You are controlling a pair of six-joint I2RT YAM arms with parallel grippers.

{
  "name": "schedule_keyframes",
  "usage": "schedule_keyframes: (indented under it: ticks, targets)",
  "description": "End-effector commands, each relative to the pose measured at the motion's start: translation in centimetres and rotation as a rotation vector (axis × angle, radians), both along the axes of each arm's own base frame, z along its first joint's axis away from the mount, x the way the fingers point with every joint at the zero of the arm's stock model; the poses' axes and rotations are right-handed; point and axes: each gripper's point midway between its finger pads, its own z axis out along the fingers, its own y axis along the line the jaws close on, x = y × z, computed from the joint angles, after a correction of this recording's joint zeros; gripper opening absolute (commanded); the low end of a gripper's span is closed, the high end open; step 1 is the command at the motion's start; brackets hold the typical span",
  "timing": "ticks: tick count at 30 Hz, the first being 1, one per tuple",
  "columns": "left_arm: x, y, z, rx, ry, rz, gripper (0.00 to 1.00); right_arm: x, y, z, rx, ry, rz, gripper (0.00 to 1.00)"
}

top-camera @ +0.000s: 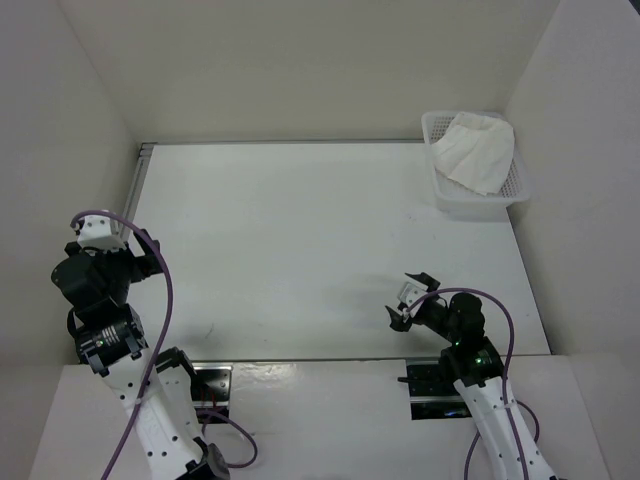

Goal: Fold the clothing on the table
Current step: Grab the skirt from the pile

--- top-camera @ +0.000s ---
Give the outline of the white pleated skirt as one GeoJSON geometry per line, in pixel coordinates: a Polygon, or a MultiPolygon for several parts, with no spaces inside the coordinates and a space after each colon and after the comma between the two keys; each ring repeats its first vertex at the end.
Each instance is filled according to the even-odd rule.
{"type": "Polygon", "coordinates": [[[493,195],[501,190],[511,168],[514,130],[501,118],[460,112],[432,150],[441,175],[476,194],[493,195]]]}

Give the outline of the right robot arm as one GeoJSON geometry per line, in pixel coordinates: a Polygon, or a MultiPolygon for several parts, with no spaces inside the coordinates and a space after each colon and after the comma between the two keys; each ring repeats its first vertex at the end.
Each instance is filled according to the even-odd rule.
{"type": "Polygon", "coordinates": [[[448,345],[437,363],[408,366],[400,377],[421,406],[436,419],[468,414],[476,433],[473,446],[483,444],[497,479],[554,479],[556,473],[537,445],[540,427],[529,427],[523,415],[530,407],[515,398],[509,380],[515,341],[499,354],[485,333],[482,305],[505,305],[491,294],[465,287],[444,288],[425,272],[412,274],[387,311],[390,327],[406,333],[424,326],[448,345]]]}

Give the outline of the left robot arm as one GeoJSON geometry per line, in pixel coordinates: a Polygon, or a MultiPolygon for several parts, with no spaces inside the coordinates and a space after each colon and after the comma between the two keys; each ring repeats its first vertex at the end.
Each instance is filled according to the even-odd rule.
{"type": "Polygon", "coordinates": [[[159,244],[136,236],[136,256],[105,218],[89,216],[51,280],[70,303],[67,329],[79,361],[91,368],[120,401],[137,434],[154,479],[227,479],[217,446],[205,440],[191,396],[199,375],[185,354],[157,354],[148,345],[139,315],[128,304],[132,284],[163,273],[159,244]]]}

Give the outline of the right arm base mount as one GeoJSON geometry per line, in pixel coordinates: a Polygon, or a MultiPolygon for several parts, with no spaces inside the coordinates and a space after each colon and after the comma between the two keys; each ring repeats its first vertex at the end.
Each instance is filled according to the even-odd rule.
{"type": "Polygon", "coordinates": [[[471,417],[453,384],[444,378],[437,360],[411,359],[405,365],[406,372],[397,381],[408,389],[411,418],[414,421],[471,417]]]}

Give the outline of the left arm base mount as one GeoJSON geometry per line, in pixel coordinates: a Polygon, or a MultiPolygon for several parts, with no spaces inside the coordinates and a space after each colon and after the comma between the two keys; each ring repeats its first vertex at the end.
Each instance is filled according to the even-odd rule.
{"type": "Polygon", "coordinates": [[[193,367],[195,379],[191,382],[191,399],[199,423],[223,423],[223,420],[213,416],[211,412],[229,416],[232,365],[200,362],[193,367]]]}

